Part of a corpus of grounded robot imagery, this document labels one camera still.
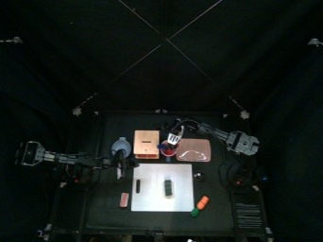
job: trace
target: black enclosure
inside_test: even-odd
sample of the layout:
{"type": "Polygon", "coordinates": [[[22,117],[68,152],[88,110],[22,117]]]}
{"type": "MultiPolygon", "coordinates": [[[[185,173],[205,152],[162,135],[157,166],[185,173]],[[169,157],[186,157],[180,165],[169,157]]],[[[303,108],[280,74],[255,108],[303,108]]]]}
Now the black enclosure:
{"type": "Polygon", "coordinates": [[[101,113],[164,110],[249,113],[276,240],[323,241],[321,11],[319,0],[2,0],[0,240],[33,241],[54,200],[50,167],[13,164],[20,142],[65,152],[101,113]]]}

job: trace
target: wooden box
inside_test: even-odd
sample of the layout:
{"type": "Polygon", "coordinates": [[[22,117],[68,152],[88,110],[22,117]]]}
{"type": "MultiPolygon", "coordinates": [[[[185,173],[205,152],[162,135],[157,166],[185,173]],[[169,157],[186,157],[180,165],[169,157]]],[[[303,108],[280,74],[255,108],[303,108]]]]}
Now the wooden box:
{"type": "Polygon", "coordinates": [[[158,130],[136,130],[133,154],[136,159],[158,159],[158,130]]]}

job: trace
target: orange object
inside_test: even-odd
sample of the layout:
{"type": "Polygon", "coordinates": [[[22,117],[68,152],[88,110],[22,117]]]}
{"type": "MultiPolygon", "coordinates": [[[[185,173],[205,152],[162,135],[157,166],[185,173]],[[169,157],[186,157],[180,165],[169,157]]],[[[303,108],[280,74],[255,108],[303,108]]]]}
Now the orange object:
{"type": "Polygon", "coordinates": [[[196,204],[196,208],[198,210],[202,210],[205,205],[206,205],[206,203],[208,203],[208,201],[209,201],[209,199],[205,196],[202,196],[202,198],[200,199],[198,203],[196,204]]]}

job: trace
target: white cutting board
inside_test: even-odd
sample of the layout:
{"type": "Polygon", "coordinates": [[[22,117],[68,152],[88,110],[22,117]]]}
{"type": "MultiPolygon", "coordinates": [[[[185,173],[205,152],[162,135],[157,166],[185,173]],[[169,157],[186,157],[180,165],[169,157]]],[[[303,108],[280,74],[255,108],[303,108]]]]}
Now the white cutting board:
{"type": "Polygon", "coordinates": [[[140,164],[133,169],[130,197],[130,211],[190,212],[194,208],[192,165],[140,164]],[[165,196],[164,180],[172,180],[170,196],[165,196]]]}

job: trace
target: green object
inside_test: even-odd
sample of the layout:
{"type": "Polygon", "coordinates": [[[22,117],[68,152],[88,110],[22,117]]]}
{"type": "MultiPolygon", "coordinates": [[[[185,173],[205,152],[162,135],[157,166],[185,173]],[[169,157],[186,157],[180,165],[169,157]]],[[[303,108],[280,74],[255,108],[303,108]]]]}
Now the green object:
{"type": "Polygon", "coordinates": [[[192,210],[192,212],[190,212],[190,216],[197,216],[197,214],[198,214],[198,209],[194,208],[194,209],[192,210]]]}

